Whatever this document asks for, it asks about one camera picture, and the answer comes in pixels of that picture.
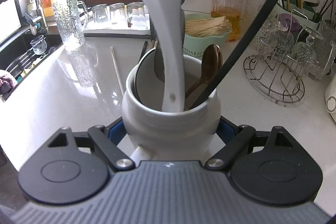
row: jar with red lid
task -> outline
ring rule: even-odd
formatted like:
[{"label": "jar with red lid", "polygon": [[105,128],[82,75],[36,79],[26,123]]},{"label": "jar with red lid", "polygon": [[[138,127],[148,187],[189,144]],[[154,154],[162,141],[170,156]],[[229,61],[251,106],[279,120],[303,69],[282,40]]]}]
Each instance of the jar with red lid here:
[{"label": "jar with red lid", "polygon": [[232,33],[228,41],[232,42],[239,37],[239,22],[243,0],[212,0],[211,17],[226,16],[232,25]]}]

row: white appliance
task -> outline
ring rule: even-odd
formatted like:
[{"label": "white appliance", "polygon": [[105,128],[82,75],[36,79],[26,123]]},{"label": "white appliance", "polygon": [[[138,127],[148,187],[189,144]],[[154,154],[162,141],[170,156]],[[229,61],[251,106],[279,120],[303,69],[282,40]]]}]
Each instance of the white appliance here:
[{"label": "white appliance", "polygon": [[325,90],[325,107],[336,122],[336,74]]},{"label": "white appliance", "polygon": [[15,1],[7,0],[0,4],[0,43],[21,27]]}]

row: purple lid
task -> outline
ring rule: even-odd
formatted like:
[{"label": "purple lid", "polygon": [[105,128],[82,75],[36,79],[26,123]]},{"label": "purple lid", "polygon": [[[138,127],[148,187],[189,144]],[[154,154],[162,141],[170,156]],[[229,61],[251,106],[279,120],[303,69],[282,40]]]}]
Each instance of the purple lid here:
[{"label": "purple lid", "polygon": [[[289,29],[289,27],[291,25],[291,15],[289,15],[289,14],[280,14],[279,20],[280,21],[285,20],[286,23],[288,24],[288,29]],[[300,23],[298,22],[298,20],[295,17],[293,17],[292,18],[291,32],[299,31],[301,29],[302,29],[302,27],[301,27]]]}]

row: yellow liquid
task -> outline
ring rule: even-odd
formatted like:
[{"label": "yellow liquid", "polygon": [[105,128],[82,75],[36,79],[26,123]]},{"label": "yellow liquid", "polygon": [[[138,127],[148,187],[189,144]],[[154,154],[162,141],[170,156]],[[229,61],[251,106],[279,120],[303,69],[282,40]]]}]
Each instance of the yellow liquid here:
[{"label": "yellow liquid", "polygon": [[221,7],[218,11],[211,11],[211,17],[222,17],[226,16],[232,26],[232,33],[227,38],[227,42],[234,42],[239,36],[239,22],[240,22],[240,12],[237,9],[231,7]]}]

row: kitchen counter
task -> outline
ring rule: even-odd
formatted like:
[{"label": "kitchen counter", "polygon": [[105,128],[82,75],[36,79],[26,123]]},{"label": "kitchen counter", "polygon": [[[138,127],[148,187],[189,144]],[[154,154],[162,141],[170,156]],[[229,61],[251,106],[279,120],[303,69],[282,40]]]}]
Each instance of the kitchen counter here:
[{"label": "kitchen counter", "polygon": [[[0,144],[16,169],[61,126],[86,131],[95,124],[108,125],[121,115],[122,95],[110,46],[114,47],[122,82],[136,65],[145,40],[86,38],[79,52],[63,46],[51,54],[0,104]],[[222,48],[227,57],[235,44]],[[261,131],[282,125],[320,165],[324,180],[316,203],[336,214],[336,124],[325,109],[324,92],[331,77],[321,82],[305,78],[302,102],[280,105],[257,92],[243,70],[245,52],[218,87],[222,115],[235,124],[249,124]],[[224,146],[216,136],[213,155]],[[126,136],[119,148],[133,151]]]}]

